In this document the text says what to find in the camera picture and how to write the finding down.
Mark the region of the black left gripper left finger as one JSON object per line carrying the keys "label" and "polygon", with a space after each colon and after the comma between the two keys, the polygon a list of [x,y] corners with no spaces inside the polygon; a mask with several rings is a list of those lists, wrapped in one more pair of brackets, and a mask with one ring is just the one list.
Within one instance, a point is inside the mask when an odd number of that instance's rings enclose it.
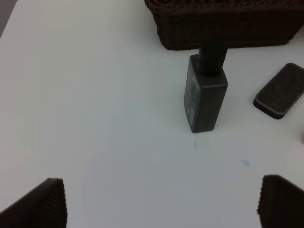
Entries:
{"label": "black left gripper left finger", "polygon": [[0,213],[2,228],[65,228],[67,204],[62,179],[47,178]]}

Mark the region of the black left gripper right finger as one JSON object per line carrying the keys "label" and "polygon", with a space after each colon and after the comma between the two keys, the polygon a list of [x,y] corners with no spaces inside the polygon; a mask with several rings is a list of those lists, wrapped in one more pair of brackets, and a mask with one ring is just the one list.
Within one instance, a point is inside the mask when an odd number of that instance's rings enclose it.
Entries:
{"label": "black left gripper right finger", "polygon": [[265,175],[257,214],[263,228],[302,228],[304,190],[279,175]]}

